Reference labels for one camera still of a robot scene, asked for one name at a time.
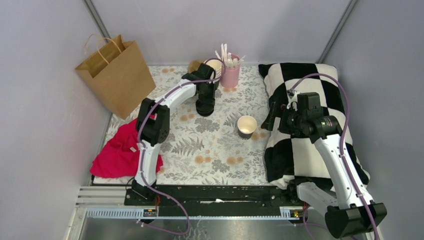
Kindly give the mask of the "black paper coffee cup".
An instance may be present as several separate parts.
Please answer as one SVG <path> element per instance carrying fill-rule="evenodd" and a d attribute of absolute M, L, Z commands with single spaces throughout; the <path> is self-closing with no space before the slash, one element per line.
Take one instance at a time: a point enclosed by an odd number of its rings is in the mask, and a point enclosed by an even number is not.
<path fill-rule="evenodd" d="M 252 137 L 258 124 L 255 118 L 249 115 L 241 116 L 236 123 L 237 133 L 240 138 L 248 140 Z"/>

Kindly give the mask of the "stack of black lids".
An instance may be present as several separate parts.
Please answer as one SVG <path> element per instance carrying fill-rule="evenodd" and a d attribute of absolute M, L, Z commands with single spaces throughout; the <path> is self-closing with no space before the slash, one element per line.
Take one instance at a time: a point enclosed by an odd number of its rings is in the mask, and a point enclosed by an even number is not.
<path fill-rule="evenodd" d="M 215 100 L 200 100 L 195 103 L 196 111 L 202 117 L 208 117 L 214 112 Z"/>

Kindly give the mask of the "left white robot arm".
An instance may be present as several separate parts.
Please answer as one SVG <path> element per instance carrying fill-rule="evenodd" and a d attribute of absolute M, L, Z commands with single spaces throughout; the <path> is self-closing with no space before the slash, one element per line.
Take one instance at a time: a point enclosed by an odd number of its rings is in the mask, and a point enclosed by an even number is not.
<path fill-rule="evenodd" d="M 136 120 L 139 149 L 138 169 L 131 184 L 136 199 L 144 206 L 152 204 L 156 183 L 156 167 L 161 144 L 170 133 L 170 114 L 186 100 L 197 96 L 196 111 L 202 117 L 210 116 L 215 107 L 216 71 L 207 64 L 184 74 L 177 85 L 156 99 L 145 98 Z"/>

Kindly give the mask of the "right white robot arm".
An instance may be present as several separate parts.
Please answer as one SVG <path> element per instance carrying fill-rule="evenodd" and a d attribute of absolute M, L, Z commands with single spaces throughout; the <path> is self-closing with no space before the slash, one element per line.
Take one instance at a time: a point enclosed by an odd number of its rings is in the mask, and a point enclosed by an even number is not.
<path fill-rule="evenodd" d="M 325 163 L 335 196 L 306 181 L 287 191 L 287 201 L 293 206 L 305 202 L 313 207 L 323 215 L 334 238 L 373 232 L 379 239 L 377 227 L 387 209 L 374 201 L 356 172 L 344 140 L 347 129 L 341 128 L 335 116 L 324 114 L 318 93 L 291 90 L 289 97 L 287 104 L 271 103 L 264 128 L 272 130 L 275 118 L 279 118 L 279 132 L 309 138 Z"/>

